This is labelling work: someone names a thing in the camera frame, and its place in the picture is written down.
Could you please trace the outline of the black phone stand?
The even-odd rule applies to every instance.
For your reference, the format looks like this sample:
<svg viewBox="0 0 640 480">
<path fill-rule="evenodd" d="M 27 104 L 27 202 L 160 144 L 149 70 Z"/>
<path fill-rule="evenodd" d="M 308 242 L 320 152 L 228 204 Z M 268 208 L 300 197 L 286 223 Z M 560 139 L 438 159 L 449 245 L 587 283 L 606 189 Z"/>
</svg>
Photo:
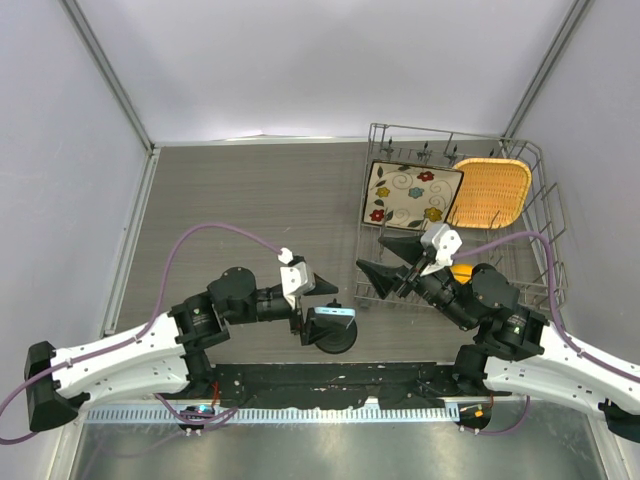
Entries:
<svg viewBox="0 0 640 480">
<path fill-rule="evenodd" d="M 315 345 L 328 354 L 348 351 L 357 339 L 356 311 L 343 307 L 336 299 L 322 307 L 315 307 Z"/>
</svg>

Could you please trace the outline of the blue-cased smartphone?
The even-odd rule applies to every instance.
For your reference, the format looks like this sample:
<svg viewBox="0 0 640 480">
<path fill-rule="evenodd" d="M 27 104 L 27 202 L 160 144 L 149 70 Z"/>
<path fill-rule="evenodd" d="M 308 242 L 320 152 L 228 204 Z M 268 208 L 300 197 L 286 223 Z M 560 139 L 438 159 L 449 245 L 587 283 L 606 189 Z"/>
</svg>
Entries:
<svg viewBox="0 0 640 480">
<path fill-rule="evenodd" d="M 356 311 L 343 307 L 314 307 L 313 322 L 322 328 L 348 329 L 355 324 Z"/>
</svg>

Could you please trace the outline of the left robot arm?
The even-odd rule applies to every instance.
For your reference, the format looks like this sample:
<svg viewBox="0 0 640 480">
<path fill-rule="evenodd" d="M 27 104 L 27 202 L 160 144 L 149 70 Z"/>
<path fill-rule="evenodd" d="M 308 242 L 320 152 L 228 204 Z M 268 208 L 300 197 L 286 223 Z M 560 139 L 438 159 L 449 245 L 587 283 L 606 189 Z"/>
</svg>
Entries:
<svg viewBox="0 0 640 480">
<path fill-rule="evenodd" d="M 206 351 L 229 340 L 233 325 L 286 320 L 302 345 L 348 351 L 357 339 L 354 309 L 337 301 L 301 306 L 302 297 L 335 295 L 337 287 L 301 266 L 280 273 L 279 284 L 259 288 L 250 270 L 233 267 L 151 324 L 76 347 L 31 345 L 24 370 L 30 431 L 52 430 L 88 409 L 135 396 L 205 397 L 213 385 Z"/>
</svg>

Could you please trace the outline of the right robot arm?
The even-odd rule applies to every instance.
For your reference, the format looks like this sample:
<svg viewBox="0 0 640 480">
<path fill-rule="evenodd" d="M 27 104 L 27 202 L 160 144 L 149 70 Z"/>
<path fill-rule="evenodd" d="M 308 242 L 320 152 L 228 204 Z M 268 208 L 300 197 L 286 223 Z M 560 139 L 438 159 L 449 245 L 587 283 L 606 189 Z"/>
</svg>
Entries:
<svg viewBox="0 0 640 480">
<path fill-rule="evenodd" d="M 412 237 L 382 236 L 404 260 L 396 268 L 359 259 L 380 298 L 415 293 L 463 331 L 476 334 L 460 348 L 451 380 L 457 391 L 529 395 L 590 414 L 626 440 L 639 440 L 639 367 L 566 331 L 557 303 L 549 316 L 519 302 L 520 291 L 489 264 L 462 283 L 453 273 L 462 240 L 446 224 Z"/>
</svg>

